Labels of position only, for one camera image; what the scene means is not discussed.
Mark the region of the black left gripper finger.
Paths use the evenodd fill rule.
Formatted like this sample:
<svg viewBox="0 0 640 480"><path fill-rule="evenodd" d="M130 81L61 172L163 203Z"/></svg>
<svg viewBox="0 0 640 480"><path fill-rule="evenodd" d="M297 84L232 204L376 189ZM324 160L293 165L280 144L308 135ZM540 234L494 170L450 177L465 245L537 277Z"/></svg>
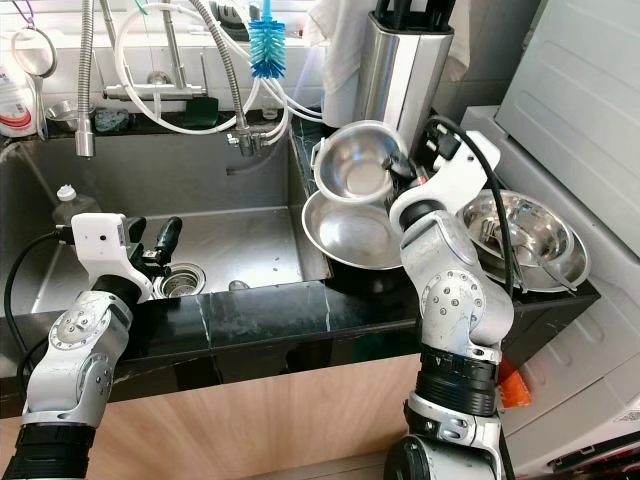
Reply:
<svg viewBox="0 0 640 480"><path fill-rule="evenodd" d="M155 244L155 262L170 262L179 243L183 221L177 216L168 218L157 236Z"/></svg>

